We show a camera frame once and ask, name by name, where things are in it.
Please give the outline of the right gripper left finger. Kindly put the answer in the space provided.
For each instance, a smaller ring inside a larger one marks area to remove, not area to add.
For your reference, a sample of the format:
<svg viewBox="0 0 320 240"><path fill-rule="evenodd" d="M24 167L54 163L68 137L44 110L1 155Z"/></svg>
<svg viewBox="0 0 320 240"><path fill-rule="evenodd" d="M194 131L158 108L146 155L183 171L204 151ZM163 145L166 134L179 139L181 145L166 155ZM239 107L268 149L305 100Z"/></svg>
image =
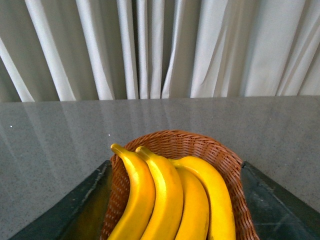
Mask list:
<svg viewBox="0 0 320 240"><path fill-rule="evenodd" d="M98 240L112 185L109 160L12 240Z"/></svg>

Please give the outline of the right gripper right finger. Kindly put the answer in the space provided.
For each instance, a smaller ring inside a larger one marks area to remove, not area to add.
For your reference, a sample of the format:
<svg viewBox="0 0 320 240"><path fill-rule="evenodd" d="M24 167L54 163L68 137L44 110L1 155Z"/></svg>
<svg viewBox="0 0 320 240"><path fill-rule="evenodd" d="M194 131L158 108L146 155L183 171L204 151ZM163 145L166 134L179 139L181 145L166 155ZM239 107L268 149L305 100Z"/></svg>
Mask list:
<svg viewBox="0 0 320 240"><path fill-rule="evenodd" d="M320 213L248 162L241 183L261 240L318 240Z"/></svg>

